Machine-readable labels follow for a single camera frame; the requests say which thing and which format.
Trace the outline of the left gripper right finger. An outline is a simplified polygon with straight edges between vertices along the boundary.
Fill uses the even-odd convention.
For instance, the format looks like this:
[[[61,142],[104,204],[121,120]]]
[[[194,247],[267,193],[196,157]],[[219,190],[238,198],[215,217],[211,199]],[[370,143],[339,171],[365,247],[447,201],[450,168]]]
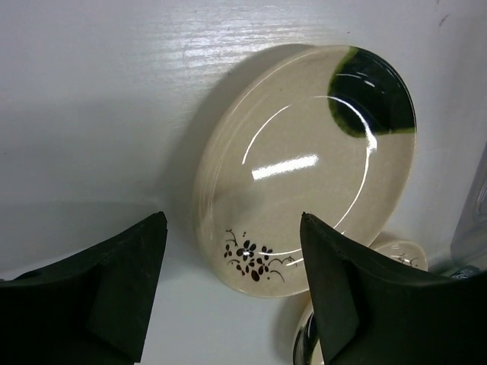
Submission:
[[[313,214],[300,225],[327,364],[484,364],[486,274],[449,278],[389,259]]]

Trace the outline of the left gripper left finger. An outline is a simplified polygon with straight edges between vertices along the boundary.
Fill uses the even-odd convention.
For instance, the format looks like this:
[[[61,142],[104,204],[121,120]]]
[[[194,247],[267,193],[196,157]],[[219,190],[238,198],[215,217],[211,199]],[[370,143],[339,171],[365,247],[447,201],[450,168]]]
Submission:
[[[141,361],[167,242],[161,211],[1,282],[3,364]]]

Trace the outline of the cream plate green patch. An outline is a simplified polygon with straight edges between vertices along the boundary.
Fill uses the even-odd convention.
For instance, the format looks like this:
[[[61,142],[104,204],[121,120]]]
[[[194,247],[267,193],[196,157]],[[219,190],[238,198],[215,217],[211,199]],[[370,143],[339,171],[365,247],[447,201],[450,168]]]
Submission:
[[[416,117],[403,77],[356,46],[312,46],[233,101],[194,182],[196,241],[215,276],[262,298],[308,290],[301,215],[369,246],[410,175]]]
[[[380,233],[369,246],[375,252],[418,270],[428,270],[428,259],[424,249],[413,241],[402,240],[388,233]],[[293,364],[325,364],[321,354],[314,308],[310,301],[305,308],[294,336]]]

